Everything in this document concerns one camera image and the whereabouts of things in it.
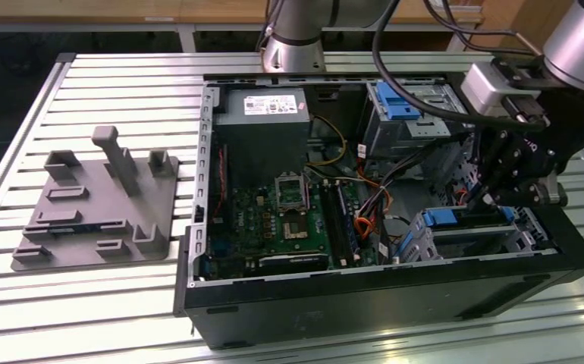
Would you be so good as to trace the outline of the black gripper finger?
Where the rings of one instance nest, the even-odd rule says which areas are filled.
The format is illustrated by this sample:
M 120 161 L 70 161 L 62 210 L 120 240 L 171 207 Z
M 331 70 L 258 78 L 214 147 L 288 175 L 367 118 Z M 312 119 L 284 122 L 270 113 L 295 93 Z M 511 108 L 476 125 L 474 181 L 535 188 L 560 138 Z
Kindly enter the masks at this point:
M 467 198 L 471 212 L 484 212 L 494 205 L 494 192 L 516 160 L 514 142 L 515 134 L 508 130 L 483 128 L 475 136 L 474 161 L 478 166 L 478 182 Z
M 524 180 L 507 187 L 498 187 L 490 193 L 494 202 L 500 206 L 538 207 L 567 206 L 568 196 L 558 176 Z

